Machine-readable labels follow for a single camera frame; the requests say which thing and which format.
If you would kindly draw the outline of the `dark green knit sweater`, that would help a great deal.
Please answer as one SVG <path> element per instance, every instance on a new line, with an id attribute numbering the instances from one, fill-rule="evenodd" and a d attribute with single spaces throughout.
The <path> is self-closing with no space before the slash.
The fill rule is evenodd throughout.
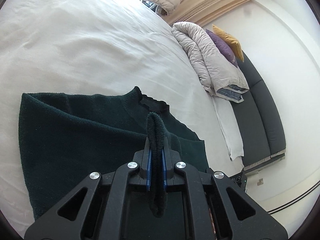
<path id="1" fill-rule="evenodd" d="M 23 94 L 18 136 L 36 220 L 92 172 L 132 162 L 148 141 L 150 187 L 130 194 L 123 239 L 187 239 L 182 193 L 167 188 L 162 151 L 178 152 L 200 172 L 208 163 L 204 142 L 163 101 L 138 87 L 121 96 Z"/>

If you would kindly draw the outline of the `dark grey upholstered headboard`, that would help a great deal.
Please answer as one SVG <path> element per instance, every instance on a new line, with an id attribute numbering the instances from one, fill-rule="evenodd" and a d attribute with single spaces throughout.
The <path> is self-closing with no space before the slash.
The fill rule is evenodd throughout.
<path id="1" fill-rule="evenodd" d="M 258 171 L 285 158 L 286 139 L 283 124 L 272 95 L 253 63 L 244 56 L 238 67 L 249 85 L 241 103 L 232 103 L 241 134 L 245 174 Z"/>

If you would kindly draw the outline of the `white pillow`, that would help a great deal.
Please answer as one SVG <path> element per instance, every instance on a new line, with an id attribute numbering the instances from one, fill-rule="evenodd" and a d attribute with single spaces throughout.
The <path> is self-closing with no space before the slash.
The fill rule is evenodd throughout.
<path id="1" fill-rule="evenodd" d="M 213 105 L 226 142 L 229 158 L 234 161 L 239 157 L 243 157 L 244 146 L 231 103 L 214 96 Z"/>

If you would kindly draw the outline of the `folded grey duvet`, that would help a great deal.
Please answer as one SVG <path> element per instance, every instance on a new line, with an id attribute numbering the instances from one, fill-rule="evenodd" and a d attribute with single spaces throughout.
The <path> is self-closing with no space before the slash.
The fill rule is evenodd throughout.
<path id="1" fill-rule="evenodd" d="M 242 95 L 249 91 L 244 74 L 220 53 L 205 30 L 195 23 L 177 22 L 172 26 L 172 34 L 208 94 L 234 103 L 244 101 Z"/>

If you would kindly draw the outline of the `purple cushion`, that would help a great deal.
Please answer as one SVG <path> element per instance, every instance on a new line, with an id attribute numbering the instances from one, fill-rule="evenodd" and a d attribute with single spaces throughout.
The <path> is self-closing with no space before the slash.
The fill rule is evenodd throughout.
<path id="1" fill-rule="evenodd" d="M 231 48 L 228 46 L 228 44 L 222 40 L 220 37 L 218 37 L 216 34 L 214 34 L 212 31 L 206 29 L 206 33 L 209 35 L 209 37 L 212 39 L 216 47 L 218 48 L 219 52 L 235 67 L 238 67 L 238 63 L 235 58 L 235 54 L 231 50 Z"/>

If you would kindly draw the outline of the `mustard yellow cushion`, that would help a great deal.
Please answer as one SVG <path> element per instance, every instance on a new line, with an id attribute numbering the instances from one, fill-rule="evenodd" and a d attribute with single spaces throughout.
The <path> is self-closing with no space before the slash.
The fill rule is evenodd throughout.
<path id="1" fill-rule="evenodd" d="M 242 62 L 244 62 L 244 54 L 242 52 L 242 47 L 238 39 L 236 39 L 231 34 L 225 32 L 221 28 L 219 28 L 216 25 L 212 25 L 212 29 L 214 34 L 216 34 L 219 38 L 221 38 L 226 44 L 231 48 L 234 55 L 240 59 Z"/>

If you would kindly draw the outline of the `white bed sheet mattress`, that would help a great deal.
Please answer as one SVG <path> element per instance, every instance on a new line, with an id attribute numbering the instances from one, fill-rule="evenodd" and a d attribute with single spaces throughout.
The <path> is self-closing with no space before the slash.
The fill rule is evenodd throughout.
<path id="1" fill-rule="evenodd" d="M 212 98 L 171 27 L 133 0 L 7 0 L 1 8 L 1 211 L 24 235 L 33 211 L 18 146 L 23 93 L 123 95 L 170 106 L 205 142 L 211 168 L 232 176 Z"/>

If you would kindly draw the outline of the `beige curtain right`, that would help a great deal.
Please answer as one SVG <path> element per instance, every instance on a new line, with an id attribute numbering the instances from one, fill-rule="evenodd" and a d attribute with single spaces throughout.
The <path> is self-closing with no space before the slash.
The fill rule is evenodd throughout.
<path id="1" fill-rule="evenodd" d="M 193 22 L 204 26 L 230 10 L 250 0 L 183 0 L 169 16 L 163 16 L 167 24 Z"/>

